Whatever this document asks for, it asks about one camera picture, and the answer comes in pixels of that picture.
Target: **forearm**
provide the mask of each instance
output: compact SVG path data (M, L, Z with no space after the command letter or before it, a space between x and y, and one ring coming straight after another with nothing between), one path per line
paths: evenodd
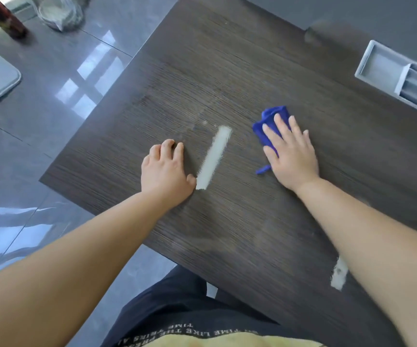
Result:
M64 346L167 207L139 193L0 272L0 346Z
M417 231L322 179L297 195L406 342L417 345Z

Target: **gray tile floor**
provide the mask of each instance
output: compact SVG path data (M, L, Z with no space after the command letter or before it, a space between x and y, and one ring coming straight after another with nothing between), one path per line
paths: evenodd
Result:
M92 218L38 179L176 1L91 0L72 33L26 21L28 43L0 31L0 55L23 77L0 101L0 270ZM100 345L122 306L174 265L141 246L69 346Z

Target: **person's right arm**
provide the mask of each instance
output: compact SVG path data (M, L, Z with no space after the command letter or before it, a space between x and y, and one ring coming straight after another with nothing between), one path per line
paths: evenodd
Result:
M264 151L277 179L294 191L319 222L351 273L388 315L406 344L417 347L417 231L321 179L309 138L294 117L282 138L263 129L278 151Z

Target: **blue cloth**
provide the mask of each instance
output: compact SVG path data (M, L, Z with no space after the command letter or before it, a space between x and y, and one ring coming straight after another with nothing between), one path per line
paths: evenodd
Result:
M287 124L287 127L290 129L289 112L287 111L286 106L271 107L271 108L264 110L262 112L262 120L254 123L252 126L253 132L257 134L262 145L271 147L276 152L276 154L277 154L276 149L274 148L273 144L268 139L266 134L263 132L263 124L268 125L276 134L282 137L281 133L279 132L279 129L276 126L276 123L274 122L274 116L277 113L281 115L282 120ZM264 166L263 168L257 170L257 174L263 174L267 172L269 169L271 169L271 166L269 165Z

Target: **dark brown tabletop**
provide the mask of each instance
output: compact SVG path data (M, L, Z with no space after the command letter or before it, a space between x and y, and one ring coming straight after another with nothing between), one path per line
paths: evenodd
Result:
M183 141L196 172L229 126L208 188L145 244L328 346L400 346L351 274L341 292L330 286L338 253L304 205L273 174L255 175L266 158L252 123L285 104L310 130L323 177L417 229L417 110L341 65L245 1L180 0L41 180L98 214L140 190L151 145Z

